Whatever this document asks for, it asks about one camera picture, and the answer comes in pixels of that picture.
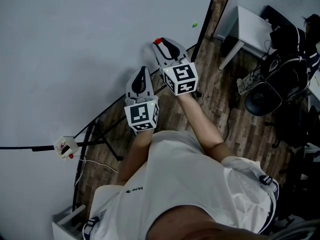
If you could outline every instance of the black chair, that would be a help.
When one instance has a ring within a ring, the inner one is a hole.
[[[274,126],[277,141],[272,147],[275,149],[281,141],[290,147],[308,147],[311,143],[320,147],[320,113],[312,106],[309,112],[302,109],[301,104],[286,104],[281,106],[275,116],[275,123],[265,122],[266,126]]]
[[[288,167],[279,171],[280,175],[286,174],[286,180],[280,188],[281,195],[277,203],[277,219],[278,221],[287,220],[286,226],[294,221],[289,219],[291,215],[299,216],[304,220],[320,217],[318,191],[320,162],[313,162],[314,158],[319,156],[319,152],[305,153],[304,147],[299,148],[295,153],[291,150],[289,152]]]
[[[288,104],[303,95],[308,86],[307,61],[294,55],[281,57],[275,51],[260,65],[265,78],[244,99],[245,109],[254,116],[267,115],[282,104]]]

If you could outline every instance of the table leg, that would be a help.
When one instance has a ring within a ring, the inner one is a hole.
[[[235,44],[235,46],[232,48],[232,50],[229,52],[229,54],[224,58],[222,63],[219,65],[219,70],[223,70],[224,67],[231,61],[231,59],[236,55],[236,53],[241,49],[241,47],[245,43],[238,40],[238,42]]]

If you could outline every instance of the white t-shirt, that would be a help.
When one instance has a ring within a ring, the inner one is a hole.
[[[236,170],[237,161],[248,165],[244,172]],[[271,199],[248,175],[252,166],[258,165],[235,156],[219,163],[204,155],[191,132],[158,132],[147,162],[125,186],[103,186],[105,198],[93,200],[90,216],[100,221],[90,239],[145,240],[157,217],[181,205],[198,206],[217,223],[258,233]]]

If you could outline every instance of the white table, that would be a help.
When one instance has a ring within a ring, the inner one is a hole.
[[[83,204],[60,221],[52,221],[52,231],[54,240],[83,240],[82,232],[78,229],[81,228],[84,223],[76,219],[77,224],[70,224],[70,221],[81,213],[86,206]]]
[[[270,40],[270,33],[272,31],[272,27],[268,22],[251,11],[238,6],[237,19],[228,34],[238,38],[238,42],[219,65],[219,70],[224,69],[244,44],[266,53],[265,46],[268,47],[270,42],[265,43],[265,41]],[[272,54],[274,51],[274,49],[270,48],[269,54]]]

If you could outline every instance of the white device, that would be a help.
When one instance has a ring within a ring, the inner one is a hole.
[[[57,155],[62,159],[66,159],[69,155],[74,155],[79,150],[79,146],[72,136],[62,136],[53,147]]]
[[[124,107],[126,119],[134,133],[156,128],[159,115],[158,96],[146,66],[138,69],[127,82],[125,87]]]
[[[156,128],[159,116],[158,97],[156,99],[125,106],[125,115],[129,126],[140,132]]]
[[[176,96],[191,93],[197,89],[198,75],[193,62],[165,67],[160,71],[165,84]]]
[[[163,44],[171,57],[161,49]],[[158,38],[152,44],[153,52],[160,66],[164,83],[174,95],[191,93],[197,90],[198,74],[196,66],[190,62],[186,49],[169,38]]]

